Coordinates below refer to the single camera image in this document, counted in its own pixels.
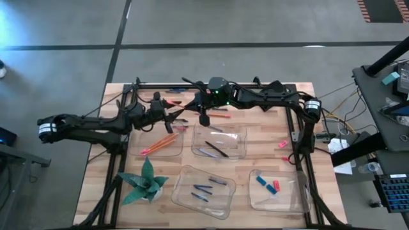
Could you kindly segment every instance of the red eraser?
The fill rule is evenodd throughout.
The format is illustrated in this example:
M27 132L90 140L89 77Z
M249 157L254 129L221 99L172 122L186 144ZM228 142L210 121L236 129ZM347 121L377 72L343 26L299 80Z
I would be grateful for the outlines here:
M274 188L276 189L276 191L280 191L279 181L277 181L277 180L273 181L273 185L274 185Z

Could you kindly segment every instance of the clear plastic container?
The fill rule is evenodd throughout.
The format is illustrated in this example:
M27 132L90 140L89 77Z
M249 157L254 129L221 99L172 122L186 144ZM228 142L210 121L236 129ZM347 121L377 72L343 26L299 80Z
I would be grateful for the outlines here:
M379 170L379 168L381 167L381 165L379 163L376 162L371 162L368 164L364 164L358 167L358 171L360 173L375 173L377 170Z
M185 131L181 130L183 125L181 123L171 124L173 133L177 134L174 141L162 148L159 148L152 153L147 154L148 157L173 157L181 153L183 149L183 136ZM153 144L169 136L164 123L156 123L150 132L132 132L129 154L143 157L141 152L149 149Z
M219 182L223 181L226 185L212 182L209 178ZM212 186L212 188L202 188L211 192L212 195L196 189L194 185ZM192 195L192 192L205 197L207 202ZM234 180L222 178L186 165L180 171L171 198L175 204L224 220L230 214L231 198L235 192L236 183Z
M265 180L262 185L256 178ZM279 191L271 193L266 186L275 188L274 181L278 181ZM305 188L300 191L300 184ZM249 179L250 204L255 210L281 211L293 213L307 213L311 209L311 195L307 176L303 172L275 172L253 170Z
M223 151L228 157L208 145L207 142ZM192 139L192 152L202 157L236 160L244 158L247 147L247 129L244 126L222 124L209 127L195 124Z

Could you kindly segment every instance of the gray floor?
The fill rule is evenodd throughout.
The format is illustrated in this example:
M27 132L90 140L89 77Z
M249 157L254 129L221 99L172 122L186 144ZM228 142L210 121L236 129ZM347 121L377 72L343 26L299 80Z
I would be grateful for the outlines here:
M8 76L0 81L0 126L19 135L17 148L52 159L26 183L10 229L47 229L72 223L89 144L41 144L36 120L53 114L84 114L97 107L111 50L1 51L10 45L112 45L125 0L0 0L0 59ZM150 1L133 0L123 38L129 43L356 42L402 40L409 24L368 24L355 0ZM369 64L391 47L121 50L113 82L232 81L313 82L320 96L352 82L351 69ZM350 86L323 99L333 109ZM350 111L357 97L337 114ZM357 114L364 106L359 104ZM373 123L368 112L351 121ZM359 227L406 229L399 215L369 209L373 185L340 184L348 222Z

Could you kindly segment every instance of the blue keyboard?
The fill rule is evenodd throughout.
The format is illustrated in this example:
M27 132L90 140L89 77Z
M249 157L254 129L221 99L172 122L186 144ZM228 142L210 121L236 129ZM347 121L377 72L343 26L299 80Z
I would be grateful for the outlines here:
M409 211L409 175L375 175L374 185L389 213Z

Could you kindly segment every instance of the wooden table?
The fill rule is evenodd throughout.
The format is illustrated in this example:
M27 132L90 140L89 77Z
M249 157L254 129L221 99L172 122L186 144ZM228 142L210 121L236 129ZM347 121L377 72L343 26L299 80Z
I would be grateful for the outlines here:
M296 83L299 91L314 94L313 85L310 82ZM121 93L123 84L108 84L102 103L108 101L118 93ZM139 95L142 98L152 98L153 92L159 91L162 98L170 100L180 100L184 104L194 98L196 90L190 89L181 94L165 93L165 90L140 89ZM295 166L285 162L281 157L287 157L291 153L291 145L280 149L278 144L283 140L289 141L288 124L284 108L275 107L267 112L262 112L259 107L249 110L237 110L232 106L228 107L232 118L213 118L212 124L234 123L247 127L247 156L241 160L231 162L220 162L214 158L206 158L194 155L191 150L193 126L199 123L198 115L185 111L180 118L189 120L189 128L185 132L183 141L183 151L175 157L150 157L155 168L156 176L168 176L169 179L164 185L164 191L159 200L152 204L146 201L120 206L118 212L117 227L124 228L260 228L260 227L305 227L304 216L302 214L292 214L274 211L257 211L252 209L248 198L249 173L253 169L266 171L293 172ZM100 115L109 118L114 117L118 109L115 102L111 102L101 108ZM163 130L162 125L156 125L152 132ZM323 130L322 124L315 126L315 132ZM144 158L131 154L138 154L136 142L138 135L142 132L133 131L130 136L128 146L128 157L125 172L141 173ZM318 147L327 149L325 144L316 144ZM103 151L103 147L94 145L91 148L89 157ZM327 206L337 216L346 223L344 208L339 194L339 189L332 168L330 156L327 153L316 150L311 155L314 167L318 192ZM88 213L94 208L102 196L105 177L107 173L109 155L103 154L94 159L86 168L81 194L75 213L74 224L78 224L86 218ZM207 171L225 178L231 178L236 182L236 192L231 202L231 212L226 220L219 220L211 216L190 210L188 208L174 204L171 201L171 194L180 169L184 165L191 165L196 169ZM132 187L127 183L123 184L121 200L131 191ZM111 216L110 205L107 210L107 222ZM315 212L311 208L311 217L316 221Z

